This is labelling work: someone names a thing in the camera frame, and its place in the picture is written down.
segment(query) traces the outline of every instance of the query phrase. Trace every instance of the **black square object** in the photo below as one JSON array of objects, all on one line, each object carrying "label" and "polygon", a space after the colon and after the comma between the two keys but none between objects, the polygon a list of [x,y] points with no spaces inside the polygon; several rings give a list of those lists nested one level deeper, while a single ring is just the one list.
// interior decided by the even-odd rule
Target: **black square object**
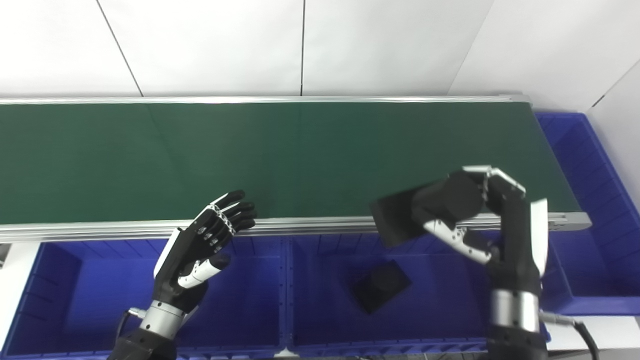
[{"label": "black square object", "polygon": [[411,280],[395,260],[376,266],[351,291],[364,311],[373,314],[382,305],[411,285]]}]

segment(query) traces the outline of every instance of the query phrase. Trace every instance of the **green conveyor belt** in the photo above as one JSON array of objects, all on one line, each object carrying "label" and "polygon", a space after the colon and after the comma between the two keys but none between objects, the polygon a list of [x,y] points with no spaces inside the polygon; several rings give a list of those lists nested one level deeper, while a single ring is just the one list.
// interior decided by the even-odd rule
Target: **green conveyor belt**
[{"label": "green conveyor belt", "polygon": [[242,188],[261,218],[369,215],[463,165],[580,211],[525,102],[0,106],[0,224],[191,218]]}]

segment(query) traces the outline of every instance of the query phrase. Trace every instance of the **white fingertip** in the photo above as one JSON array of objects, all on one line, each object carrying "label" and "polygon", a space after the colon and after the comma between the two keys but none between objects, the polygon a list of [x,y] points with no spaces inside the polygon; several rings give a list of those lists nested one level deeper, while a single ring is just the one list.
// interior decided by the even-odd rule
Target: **white fingertip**
[{"label": "white fingertip", "polygon": [[445,244],[455,251],[463,254],[476,263],[486,264],[491,260],[491,253],[478,250],[464,243],[464,237],[467,233],[466,229],[455,227],[453,230],[444,224],[441,220],[432,220],[424,223],[422,226],[426,231],[435,235]]},{"label": "white fingertip", "polygon": [[229,195],[229,193],[226,193],[225,195],[222,195],[221,197],[218,197],[216,200],[213,200],[209,205],[216,205],[218,203],[218,201],[224,199],[227,195]]},{"label": "white fingertip", "polygon": [[173,244],[175,244],[175,240],[178,238],[179,234],[180,234],[180,230],[175,229],[171,233],[171,236],[169,236],[169,240],[166,242],[166,245],[164,246],[162,253],[160,253],[160,257],[158,258],[158,261],[156,261],[156,266],[154,267],[154,279],[156,278],[158,271],[160,271],[160,268],[162,268],[162,265],[164,264],[164,261],[166,260],[167,255],[169,255],[169,251],[171,251],[171,248],[173,247]]},{"label": "white fingertip", "polygon": [[235,204],[231,204],[231,205],[227,206],[226,208],[224,208],[224,209],[220,210],[220,212],[224,213],[224,212],[225,212],[225,211],[227,211],[227,210],[231,210],[231,209],[233,209],[234,207],[236,207],[238,204],[240,204],[240,203],[239,203],[239,202],[237,202],[237,203],[235,203]]},{"label": "white fingertip", "polygon": [[470,166],[462,167],[462,170],[466,172],[487,173],[489,170],[491,170],[491,165],[470,165]]},{"label": "white fingertip", "polygon": [[547,267],[549,253],[549,215],[546,199],[531,203],[531,255],[540,277]]},{"label": "white fingertip", "polygon": [[202,284],[220,271],[221,270],[213,266],[208,259],[206,259],[202,263],[196,262],[195,265],[193,265],[193,269],[191,269],[191,273],[189,275],[178,278],[178,285],[182,286],[185,289],[190,289],[194,286]]}]

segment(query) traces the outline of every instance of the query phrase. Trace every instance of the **blue crate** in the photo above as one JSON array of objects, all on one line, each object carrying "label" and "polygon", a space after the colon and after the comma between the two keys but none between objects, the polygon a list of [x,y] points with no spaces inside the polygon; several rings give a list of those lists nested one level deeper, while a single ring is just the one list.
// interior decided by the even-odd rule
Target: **blue crate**
[{"label": "blue crate", "polygon": [[[386,249],[377,234],[301,236],[289,251],[287,348],[300,356],[485,349],[486,271],[434,237]],[[350,286],[389,260],[412,284],[369,315]]]},{"label": "blue crate", "polygon": [[536,114],[593,226],[550,237],[541,304],[568,315],[640,315],[640,217],[584,114]]},{"label": "blue crate", "polygon": [[[104,359],[122,312],[146,309],[166,240],[42,245],[1,357]],[[176,338],[184,359],[272,357],[285,347],[287,241],[236,238],[231,264],[209,282]],[[140,321],[131,318],[127,329]]]}]

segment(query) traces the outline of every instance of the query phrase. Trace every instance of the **white wall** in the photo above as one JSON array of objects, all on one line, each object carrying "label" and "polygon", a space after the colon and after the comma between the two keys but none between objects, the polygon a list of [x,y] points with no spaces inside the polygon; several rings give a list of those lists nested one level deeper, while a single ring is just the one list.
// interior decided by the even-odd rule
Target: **white wall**
[{"label": "white wall", "polygon": [[307,0],[304,95],[446,94],[492,0]]},{"label": "white wall", "polygon": [[450,94],[586,111],[640,59],[640,1],[495,0]]},{"label": "white wall", "polygon": [[135,77],[144,95],[302,81],[305,95],[522,92],[586,111],[640,59],[638,19],[629,0],[5,1],[0,97],[136,95]]},{"label": "white wall", "polygon": [[136,94],[95,1],[0,2],[0,97]]},{"label": "white wall", "polygon": [[640,62],[587,116],[636,208],[640,208]]},{"label": "white wall", "polygon": [[299,95],[302,1],[100,0],[144,95]]}]

